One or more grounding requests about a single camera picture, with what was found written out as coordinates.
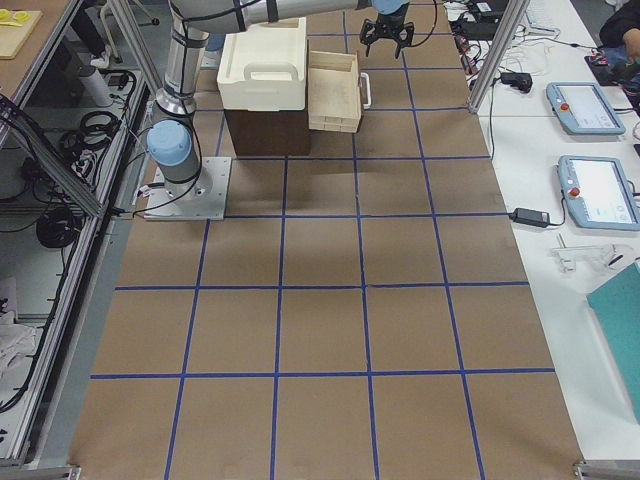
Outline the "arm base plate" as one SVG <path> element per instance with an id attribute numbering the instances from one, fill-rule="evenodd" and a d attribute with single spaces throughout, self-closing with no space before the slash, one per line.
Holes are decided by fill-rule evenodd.
<path id="1" fill-rule="evenodd" d="M 153 182 L 161 186 L 149 193 L 144 218 L 150 221 L 223 220 L 231 166 L 230 157 L 205 157 L 199 178 L 182 185 L 166 183 L 157 167 Z"/>

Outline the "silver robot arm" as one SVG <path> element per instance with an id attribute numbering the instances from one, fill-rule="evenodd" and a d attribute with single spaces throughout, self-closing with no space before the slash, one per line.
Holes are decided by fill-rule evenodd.
<path id="1" fill-rule="evenodd" d="M 396 43 L 396 51 L 412 44 L 414 25 L 406 20 L 408 1 L 171 1 L 173 27 L 164 84 L 157 91 L 152 128 L 147 141 L 167 186 L 178 191 L 175 201 L 191 200 L 199 192 L 202 161 L 193 146 L 194 99 L 201 61 L 211 35 L 245 32 L 254 24 L 343 10 L 373 8 L 377 19 L 363 23 L 361 42 L 379 39 Z"/>

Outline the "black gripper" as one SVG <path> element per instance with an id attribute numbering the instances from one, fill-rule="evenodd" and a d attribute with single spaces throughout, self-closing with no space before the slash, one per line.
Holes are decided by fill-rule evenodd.
<path id="1" fill-rule="evenodd" d="M 396 43 L 394 58 L 398 59 L 404 48 L 412 45 L 415 27 L 413 22 L 405 23 L 403 13 L 397 15 L 379 14 L 375 21 L 365 19 L 359 34 L 360 43 L 368 56 L 371 45 L 379 39 L 392 39 Z"/>

